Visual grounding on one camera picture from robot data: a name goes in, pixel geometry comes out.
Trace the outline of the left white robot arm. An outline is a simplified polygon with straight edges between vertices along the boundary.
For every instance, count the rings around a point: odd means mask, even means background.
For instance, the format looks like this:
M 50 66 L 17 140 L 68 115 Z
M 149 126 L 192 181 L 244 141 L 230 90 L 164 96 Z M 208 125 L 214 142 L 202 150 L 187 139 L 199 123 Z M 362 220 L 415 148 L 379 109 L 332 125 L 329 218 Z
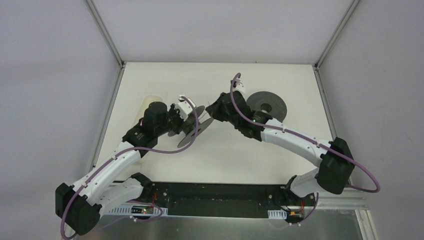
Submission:
M 63 182 L 56 188 L 55 213 L 61 219 L 61 238 L 72 240 L 77 235 L 87 234 L 101 217 L 125 202 L 136 198 L 143 203 L 149 201 L 153 195 L 153 189 L 149 186 L 151 181 L 142 174 L 137 173 L 112 188 L 109 185 L 148 152 L 177 154 L 188 149 L 193 140 L 178 150 L 160 150 L 155 146 L 160 136 L 181 132 L 190 119 L 194 121 L 194 134 L 197 136 L 200 128 L 198 116 L 196 104 L 184 95 L 170 106 L 161 101 L 151 102 L 143 116 L 100 165 L 73 184 Z

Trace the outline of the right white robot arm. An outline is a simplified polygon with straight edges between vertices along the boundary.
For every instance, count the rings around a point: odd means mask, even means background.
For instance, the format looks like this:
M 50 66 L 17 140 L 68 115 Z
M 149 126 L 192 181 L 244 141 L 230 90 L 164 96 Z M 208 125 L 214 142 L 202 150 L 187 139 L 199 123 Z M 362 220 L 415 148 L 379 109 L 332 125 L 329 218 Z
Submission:
M 340 195 L 347 187 L 355 166 L 342 157 L 352 156 L 343 139 L 318 139 L 285 127 L 269 114 L 252 110 L 238 91 L 222 93 L 206 112 L 214 120 L 229 122 L 245 137 L 282 147 L 316 167 L 290 178 L 283 192 L 288 204 L 296 205 L 311 193 Z

